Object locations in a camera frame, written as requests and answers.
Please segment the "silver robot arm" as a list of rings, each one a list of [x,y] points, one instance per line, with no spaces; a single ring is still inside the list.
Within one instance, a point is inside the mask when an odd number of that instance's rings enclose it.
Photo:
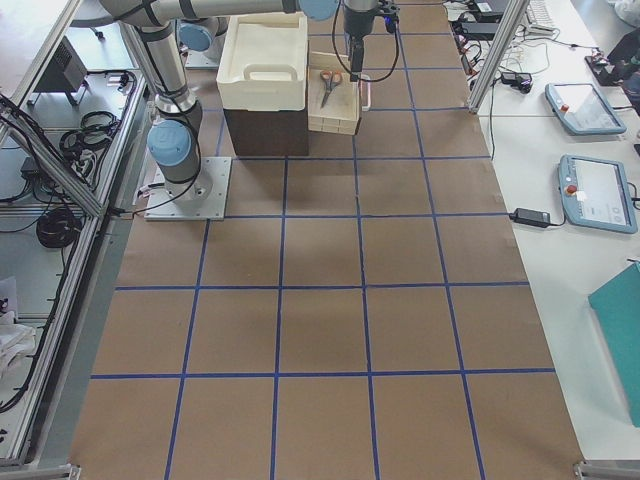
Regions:
[[[324,21],[337,16],[341,1],[295,1],[302,12],[312,20]],[[364,59],[364,37],[373,30],[380,12],[378,1],[344,1],[344,31],[348,35],[350,70],[360,73]],[[188,68],[218,68],[228,30],[226,16],[200,17],[181,20],[178,37],[186,53]]]
[[[103,1],[102,7],[120,23],[132,42],[134,60],[155,92],[155,106],[162,124],[168,122],[185,151],[166,151],[168,159],[158,161],[171,200],[197,190],[201,171],[198,143],[202,121],[201,104],[187,85],[180,59],[175,23],[232,14],[317,13],[326,19],[338,9],[336,1]]]

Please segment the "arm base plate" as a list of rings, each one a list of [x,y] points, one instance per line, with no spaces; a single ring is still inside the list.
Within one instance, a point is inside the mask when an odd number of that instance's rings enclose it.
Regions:
[[[203,157],[199,176],[192,185],[166,183],[157,167],[153,182],[161,186],[150,191],[144,217],[167,221],[223,220],[231,167],[231,157]]]
[[[219,62],[207,57],[203,52],[189,50],[186,57],[187,69],[213,69],[219,68]]]

